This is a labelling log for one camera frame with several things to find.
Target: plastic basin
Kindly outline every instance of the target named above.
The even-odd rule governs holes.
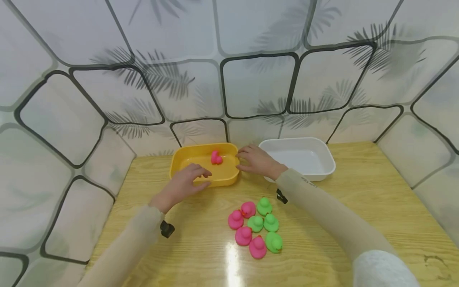
[[[223,162],[221,164],[217,165],[210,162],[210,157],[214,150],[218,150],[219,156],[222,157]],[[232,185],[236,182],[239,174],[239,170],[236,168],[236,165],[239,164],[239,159],[235,157],[237,151],[237,147],[228,142],[184,146],[178,149],[172,157],[169,176],[172,178],[177,171],[190,163],[196,163],[208,169],[212,176],[208,179],[198,177],[194,183],[199,184],[201,181],[211,180],[211,187]]]
[[[336,168],[327,145],[314,137],[265,140],[259,147],[310,181],[324,180]]]

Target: finger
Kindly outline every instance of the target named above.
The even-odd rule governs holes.
[[[196,163],[191,163],[188,166],[190,167],[191,170],[195,170],[195,169],[200,169],[201,168],[201,165],[200,164],[196,164]]]
[[[210,182],[210,181],[205,181],[205,182],[201,183],[200,185],[193,187],[193,192],[194,193],[200,192],[204,188],[208,187],[211,183],[212,182]]]
[[[184,169],[187,169],[187,170],[194,170],[194,169],[196,169],[196,166],[197,166],[197,164],[195,164],[195,163],[190,163],[190,164],[188,164]]]
[[[240,153],[236,154],[236,157],[237,158],[248,159],[249,158],[249,154],[246,153],[246,152],[240,152]]]
[[[252,150],[251,147],[249,147],[249,146],[243,146],[243,147],[241,147],[241,149],[238,150],[237,152],[250,152],[251,150]]]
[[[242,170],[242,171],[245,171],[245,172],[253,172],[253,168],[250,165],[238,164],[238,165],[236,165],[236,168],[238,170]]]
[[[193,179],[202,175],[212,176],[212,173],[205,168],[195,169],[191,172],[191,176],[193,177]]]

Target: wall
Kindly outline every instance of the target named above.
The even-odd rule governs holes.
[[[0,285],[72,286],[135,156],[374,141],[459,244],[459,4],[0,2]]]

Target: rubber duck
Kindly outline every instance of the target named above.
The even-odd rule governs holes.
[[[273,211],[273,206],[269,203],[269,199],[262,197],[257,203],[257,210],[263,216],[266,216],[268,213]]]
[[[268,232],[266,235],[266,247],[272,253],[279,253],[282,249],[282,237],[274,232]]]
[[[252,229],[250,227],[244,226],[236,230],[236,235],[234,236],[236,243],[241,246],[249,245],[252,241]]]
[[[241,213],[242,216],[244,216],[245,218],[250,218],[254,216],[256,212],[257,208],[255,207],[255,204],[251,201],[248,201],[241,205]]]
[[[231,229],[238,229],[244,225],[240,210],[235,210],[228,216],[228,225]]]
[[[218,155],[217,150],[212,152],[212,155],[210,156],[210,162],[211,164],[221,164],[223,162],[223,159]]]
[[[279,229],[279,221],[271,213],[268,213],[264,218],[264,228],[269,232],[276,232]]]
[[[247,226],[252,228],[253,232],[260,232],[263,229],[263,217],[261,216],[252,216],[247,222]]]
[[[250,255],[255,259],[261,259],[266,255],[266,244],[263,238],[258,235],[249,244]]]

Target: wooden table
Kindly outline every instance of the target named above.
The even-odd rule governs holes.
[[[330,144],[335,173],[317,185],[381,231],[421,286],[459,286],[459,250],[379,148],[371,142]],[[139,206],[168,182],[171,156],[137,158],[95,247],[90,268]],[[351,263],[304,211],[275,199],[276,185],[242,173],[232,186],[210,188],[175,206],[176,228],[145,254],[124,286],[352,286]],[[253,259],[236,245],[227,217],[266,196],[280,221],[280,254]]]

